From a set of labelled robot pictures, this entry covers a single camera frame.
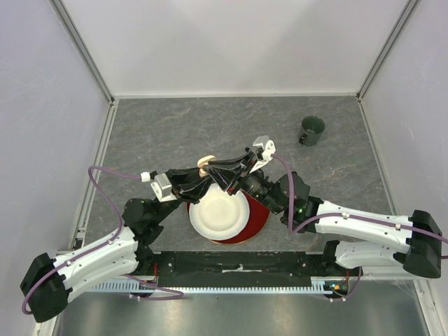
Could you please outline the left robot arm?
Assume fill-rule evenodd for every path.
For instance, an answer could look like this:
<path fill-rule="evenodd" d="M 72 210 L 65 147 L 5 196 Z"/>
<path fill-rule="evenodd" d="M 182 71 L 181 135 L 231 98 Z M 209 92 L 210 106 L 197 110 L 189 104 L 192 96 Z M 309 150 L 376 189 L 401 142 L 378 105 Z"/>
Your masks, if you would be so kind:
<path fill-rule="evenodd" d="M 42 323 L 102 282 L 151 272 L 154 254 L 149 246 L 162 232 L 162 221 L 182 203 L 198 203 L 213 183 L 198 168 L 146 171 L 129 179 L 150 183 L 155 198 L 130 199 L 117 214 L 117 229 L 83 248 L 55 258 L 36 256 L 20 284 L 23 314 Z"/>

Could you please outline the pink earbud charging case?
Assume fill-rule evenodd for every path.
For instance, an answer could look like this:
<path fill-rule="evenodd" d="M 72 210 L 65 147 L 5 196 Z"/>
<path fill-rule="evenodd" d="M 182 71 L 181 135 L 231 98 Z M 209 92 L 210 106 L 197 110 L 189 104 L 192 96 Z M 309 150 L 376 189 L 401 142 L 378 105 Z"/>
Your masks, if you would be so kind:
<path fill-rule="evenodd" d="M 205 177 L 207 173 L 204 170 L 204 167 L 210 163 L 210 161 L 215 160 L 216 157 L 214 155 L 207 155 L 205 157 L 200 158 L 197 161 L 197 167 L 199 168 L 199 176 Z"/>

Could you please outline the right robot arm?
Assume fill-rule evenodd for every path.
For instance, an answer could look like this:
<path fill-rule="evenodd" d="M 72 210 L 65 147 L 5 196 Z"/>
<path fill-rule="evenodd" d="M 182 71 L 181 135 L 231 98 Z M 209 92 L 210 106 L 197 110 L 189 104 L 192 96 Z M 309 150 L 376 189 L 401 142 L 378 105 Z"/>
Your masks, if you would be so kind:
<path fill-rule="evenodd" d="M 384 215 L 312 197 L 310 187 L 283 158 L 262 150 L 248 150 L 230 160 L 211 158 L 200 170 L 228 194 L 242 190 L 271 212 L 282 213 L 291 234 L 308 231 L 356 238 L 356 244 L 326 243 L 320 264 L 328 275 L 370 266 L 402 267 L 427 279 L 442 275 L 442 245 L 447 239 L 426 211 Z"/>

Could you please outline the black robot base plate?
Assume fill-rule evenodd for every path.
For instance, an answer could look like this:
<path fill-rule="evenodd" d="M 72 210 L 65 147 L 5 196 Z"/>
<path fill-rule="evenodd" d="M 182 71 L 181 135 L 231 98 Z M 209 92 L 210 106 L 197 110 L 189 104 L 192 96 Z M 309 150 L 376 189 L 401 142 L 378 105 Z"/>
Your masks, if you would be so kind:
<path fill-rule="evenodd" d="M 225 271 L 260 271 L 299 277 L 357 277 L 357 268 L 345 268 L 321 254 L 291 251 L 162 251 L 148 263 L 159 277 L 193 272 L 217 274 Z"/>

